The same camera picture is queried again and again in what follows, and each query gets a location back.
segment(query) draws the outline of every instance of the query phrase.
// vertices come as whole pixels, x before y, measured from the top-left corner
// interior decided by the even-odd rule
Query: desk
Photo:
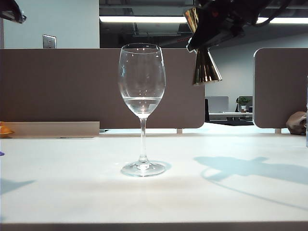
[[[132,178],[120,169],[138,158],[137,131],[1,140],[1,230],[307,230],[305,136],[150,129],[162,134],[148,135],[148,156],[168,170]]]
[[[239,117],[250,117],[252,118],[253,113],[251,112],[209,112],[210,120],[227,120],[227,118],[239,118]]]

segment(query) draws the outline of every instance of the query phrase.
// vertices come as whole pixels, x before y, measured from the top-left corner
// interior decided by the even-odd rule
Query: ceiling light
[[[258,18],[257,23],[262,23],[268,18]],[[270,23],[275,24],[308,24],[308,18],[274,18]]]
[[[100,16],[104,23],[187,23],[182,16],[149,17],[149,16]]]

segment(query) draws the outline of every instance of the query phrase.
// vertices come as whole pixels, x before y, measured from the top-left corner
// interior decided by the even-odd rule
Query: cubicle partition
[[[120,49],[2,50],[0,120],[99,121],[100,128],[139,128],[117,85]],[[167,86],[148,128],[197,128],[204,87],[193,86],[195,54],[163,49]]]
[[[307,111],[307,48],[262,48],[255,53],[254,123],[285,128],[295,112]]]

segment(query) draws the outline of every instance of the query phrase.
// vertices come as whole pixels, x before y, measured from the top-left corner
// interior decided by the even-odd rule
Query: potted plant
[[[241,112],[246,112],[246,106],[250,102],[250,99],[245,97],[245,96],[240,96],[239,98],[236,99],[236,102],[238,103],[239,106],[241,106]]]

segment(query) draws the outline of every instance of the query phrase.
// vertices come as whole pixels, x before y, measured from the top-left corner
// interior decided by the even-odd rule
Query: brown bag
[[[286,122],[286,126],[291,134],[302,135],[306,134],[306,112],[295,112]]]

